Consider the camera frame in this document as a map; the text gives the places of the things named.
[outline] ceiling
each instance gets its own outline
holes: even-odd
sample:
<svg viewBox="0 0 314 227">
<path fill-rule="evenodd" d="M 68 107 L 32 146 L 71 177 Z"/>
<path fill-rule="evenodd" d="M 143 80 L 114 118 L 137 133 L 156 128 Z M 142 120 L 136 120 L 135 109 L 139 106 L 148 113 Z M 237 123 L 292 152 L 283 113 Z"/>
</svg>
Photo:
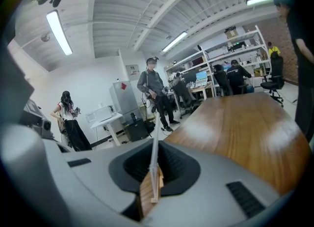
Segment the ceiling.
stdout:
<svg viewBox="0 0 314 227">
<path fill-rule="evenodd" d="M 182 31 L 188 36 L 181 46 L 223 18 L 247 11 L 245 1 L 62 0 L 57 9 L 73 50 L 70 56 L 64 55 L 52 33 L 48 42 L 40 39 L 51 32 L 46 14 L 53 10 L 52 5 L 26 3 L 17 13 L 15 40 L 48 71 L 82 60 L 115 56 L 119 48 L 159 55 Z M 175 54 L 176 50 L 174 46 L 166 56 Z"/>
</svg>

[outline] black pants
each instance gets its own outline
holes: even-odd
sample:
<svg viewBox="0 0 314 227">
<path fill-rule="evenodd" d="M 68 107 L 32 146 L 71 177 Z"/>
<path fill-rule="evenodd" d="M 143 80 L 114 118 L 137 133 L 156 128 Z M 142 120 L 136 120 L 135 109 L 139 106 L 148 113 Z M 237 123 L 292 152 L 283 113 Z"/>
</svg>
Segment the black pants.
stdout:
<svg viewBox="0 0 314 227">
<path fill-rule="evenodd" d="M 165 117 L 165 111 L 164 111 L 163 106 L 165 106 L 166 111 L 168 112 L 169 122 L 171 123 L 173 121 L 173 112 L 172 112 L 172 106 L 170 104 L 170 101 L 168 97 L 165 95 L 156 96 L 155 105 L 156 105 L 157 111 L 160 114 L 161 123 L 163 124 L 163 127 L 165 128 L 168 126 L 168 123 Z"/>
<path fill-rule="evenodd" d="M 88 139 L 86 138 L 85 134 L 83 133 L 83 131 L 79 127 L 78 122 L 75 119 L 64 121 L 64 126 L 67 130 L 68 137 L 75 151 L 92 150 Z"/>
<path fill-rule="evenodd" d="M 314 88 L 299 85 L 298 105 L 295 122 L 300 127 L 308 142 L 314 134 Z"/>
</svg>

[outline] white t-shirt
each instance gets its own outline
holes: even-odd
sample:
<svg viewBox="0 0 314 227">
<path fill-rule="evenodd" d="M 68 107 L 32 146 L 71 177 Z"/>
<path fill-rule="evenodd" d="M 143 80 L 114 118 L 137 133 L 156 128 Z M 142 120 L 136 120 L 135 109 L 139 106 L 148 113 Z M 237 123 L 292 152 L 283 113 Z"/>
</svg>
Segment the white t-shirt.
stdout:
<svg viewBox="0 0 314 227">
<path fill-rule="evenodd" d="M 58 103 L 58 106 L 60 106 L 60 114 L 61 114 L 61 117 L 64 119 L 64 120 L 73 120 L 73 116 L 71 114 L 71 109 L 69 109 L 69 111 L 65 111 L 64 109 L 64 106 L 62 104 L 62 102 L 59 102 Z"/>
</svg>

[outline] refrigerator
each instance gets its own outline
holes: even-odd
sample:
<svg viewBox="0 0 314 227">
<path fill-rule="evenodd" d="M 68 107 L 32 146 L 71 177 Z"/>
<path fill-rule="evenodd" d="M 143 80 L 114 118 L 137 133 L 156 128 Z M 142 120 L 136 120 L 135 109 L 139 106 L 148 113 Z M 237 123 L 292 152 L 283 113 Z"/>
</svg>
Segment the refrigerator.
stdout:
<svg viewBox="0 0 314 227">
<path fill-rule="evenodd" d="M 123 115 L 122 123 L 131 119 L 131 113 L 141 117 L 130 81 L 113 83 L 109 91 L 116 112 Z"/>
</svg>

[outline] shoe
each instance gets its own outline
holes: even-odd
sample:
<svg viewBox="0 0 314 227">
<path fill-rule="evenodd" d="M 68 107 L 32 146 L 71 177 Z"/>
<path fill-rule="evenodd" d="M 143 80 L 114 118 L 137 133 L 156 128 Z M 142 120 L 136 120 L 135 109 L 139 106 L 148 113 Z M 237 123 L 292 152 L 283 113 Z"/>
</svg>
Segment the shoe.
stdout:
<svg viewBox="0 0 314 227">
<path fill-rule="evenodd" d="M 168 132 L 173 132 L 173 130 L 170 127 L 165 127 L 164 130 L 166 130 Z"/>
<path fill-rule="evenodd" d="M 180 124 L 180 122 L 175 121 L 175 120 L 170 123 L 170 125 L 179 125 L 179 124 Z"/>
</svg>

